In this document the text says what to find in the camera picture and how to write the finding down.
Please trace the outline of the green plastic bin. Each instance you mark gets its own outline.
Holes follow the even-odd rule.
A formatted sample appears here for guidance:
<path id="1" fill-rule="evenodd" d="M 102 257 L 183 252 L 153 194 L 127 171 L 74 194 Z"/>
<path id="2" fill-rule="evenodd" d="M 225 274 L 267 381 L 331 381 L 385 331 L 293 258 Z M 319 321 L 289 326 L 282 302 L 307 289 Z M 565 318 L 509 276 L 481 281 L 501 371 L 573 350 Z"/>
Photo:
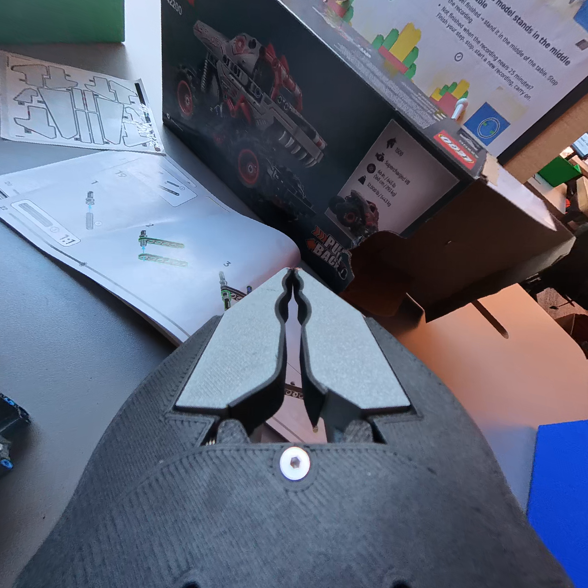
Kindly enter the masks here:
<path id="1" fill-rule="evenodd" d="M 569 160 L 557 156 L 537 173 L 551 187 L 567 184 L 572 180 L 582 177 L 578 166 L 572 165 Z"/>
<path id="2" fill-rule="evenodd" d="M 124 1 L 1 1 L 4 44 L 124 40 Z"/>

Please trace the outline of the partly built lego model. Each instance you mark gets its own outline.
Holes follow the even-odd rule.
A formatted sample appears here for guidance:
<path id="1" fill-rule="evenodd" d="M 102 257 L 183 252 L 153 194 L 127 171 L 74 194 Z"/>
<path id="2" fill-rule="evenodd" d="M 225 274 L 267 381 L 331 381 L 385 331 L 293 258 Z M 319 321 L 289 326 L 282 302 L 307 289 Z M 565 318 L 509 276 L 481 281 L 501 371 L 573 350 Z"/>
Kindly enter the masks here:
<path id="1" fill-rule="evenodd" d="M 13 469 L 10 449 L 14 438 L 26 430 L 30 423 L 29 413 L 1 393 L 1 477 Z"/>

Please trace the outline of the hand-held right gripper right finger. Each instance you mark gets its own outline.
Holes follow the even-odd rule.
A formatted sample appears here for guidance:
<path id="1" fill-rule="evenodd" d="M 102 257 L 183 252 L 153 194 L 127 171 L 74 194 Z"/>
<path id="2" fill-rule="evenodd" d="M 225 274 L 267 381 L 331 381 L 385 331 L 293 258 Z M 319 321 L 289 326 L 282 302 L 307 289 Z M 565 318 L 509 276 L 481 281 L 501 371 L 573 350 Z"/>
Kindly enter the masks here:
<path id="1" fill-rule="evenodd" d="M 302 269 L 293 270 L 300 370 L 311 423 L 323 419 L 327 440 L 354 420 L 406 413 L 410 399 L 361 312 Z"/>

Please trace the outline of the wooden framed instruction poster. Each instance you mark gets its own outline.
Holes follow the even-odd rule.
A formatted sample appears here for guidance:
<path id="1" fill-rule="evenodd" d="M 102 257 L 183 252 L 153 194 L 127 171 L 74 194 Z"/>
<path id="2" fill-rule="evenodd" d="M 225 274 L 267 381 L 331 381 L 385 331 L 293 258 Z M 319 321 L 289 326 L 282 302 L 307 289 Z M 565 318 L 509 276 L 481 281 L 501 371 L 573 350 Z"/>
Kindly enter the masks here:
<path id="1" fill-rule="evenodd" d="M 587 130 L 587 1 L 284 1 L 382 84 L 411 82 L 525 182 Z"/>

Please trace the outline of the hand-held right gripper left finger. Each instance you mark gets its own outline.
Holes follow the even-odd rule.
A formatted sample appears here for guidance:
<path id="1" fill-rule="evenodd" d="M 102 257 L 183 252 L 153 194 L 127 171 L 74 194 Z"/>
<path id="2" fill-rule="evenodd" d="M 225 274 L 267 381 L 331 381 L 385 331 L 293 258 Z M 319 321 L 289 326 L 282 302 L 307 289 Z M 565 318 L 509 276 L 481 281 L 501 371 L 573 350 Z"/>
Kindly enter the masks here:
<path id="1" fill-rule="evenodd" d="M 238 420 L 248 434 L 284 398 L 292 270 L 284 268 L 226 311 L 176 400 L 184 412 Z"/>

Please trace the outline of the lego sticker sheet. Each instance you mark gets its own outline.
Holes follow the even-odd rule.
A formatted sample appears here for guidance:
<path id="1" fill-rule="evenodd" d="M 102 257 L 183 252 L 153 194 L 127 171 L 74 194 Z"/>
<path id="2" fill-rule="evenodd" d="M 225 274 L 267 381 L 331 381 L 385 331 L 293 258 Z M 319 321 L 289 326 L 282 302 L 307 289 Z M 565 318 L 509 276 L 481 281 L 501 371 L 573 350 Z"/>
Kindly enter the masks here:
<path id="1" fill-rule="evenodd" d="M 164 155 L 140 79 L 1 51 L 1 137 Z"/>

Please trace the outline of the blue plastic bin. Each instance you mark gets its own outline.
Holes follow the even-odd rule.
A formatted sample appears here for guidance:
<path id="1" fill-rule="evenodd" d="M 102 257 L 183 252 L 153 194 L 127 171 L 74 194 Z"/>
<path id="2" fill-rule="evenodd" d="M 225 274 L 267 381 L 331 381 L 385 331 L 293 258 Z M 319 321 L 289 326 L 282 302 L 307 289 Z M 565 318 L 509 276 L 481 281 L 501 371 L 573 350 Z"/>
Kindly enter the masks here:
<path id="1" fill-rule="evenodd" d="M 576 587 L 587 587 L 587 421 L 539 426 L 527 517 Z"/>

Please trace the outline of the black lego set box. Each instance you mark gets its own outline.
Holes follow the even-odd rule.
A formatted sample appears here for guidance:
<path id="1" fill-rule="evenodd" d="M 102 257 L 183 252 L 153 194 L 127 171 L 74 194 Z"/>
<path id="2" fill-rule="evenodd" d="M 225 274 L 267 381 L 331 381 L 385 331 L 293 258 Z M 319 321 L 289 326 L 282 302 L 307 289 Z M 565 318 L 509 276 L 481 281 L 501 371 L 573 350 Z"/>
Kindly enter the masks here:
<path id="1" fill-rule="evenodd" d="M 335 294 L 427 319 L 522 283 L 575 237 L 411 82 L 284 1 L 162 1 L 163 119 Z"/>

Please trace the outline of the lego instruction booklet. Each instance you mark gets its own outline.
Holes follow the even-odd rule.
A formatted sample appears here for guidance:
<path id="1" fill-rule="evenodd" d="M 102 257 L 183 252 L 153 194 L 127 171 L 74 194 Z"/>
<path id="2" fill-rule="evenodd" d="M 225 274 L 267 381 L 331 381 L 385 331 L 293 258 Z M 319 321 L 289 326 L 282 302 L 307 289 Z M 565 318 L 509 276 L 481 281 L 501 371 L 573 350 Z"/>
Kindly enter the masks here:
<path id="1" fill-rule="evenodd" d="M 2 175 L 1 220 L 177 345 L 300 263 L 292 239 L 164 156 L 104 151 Z"/>

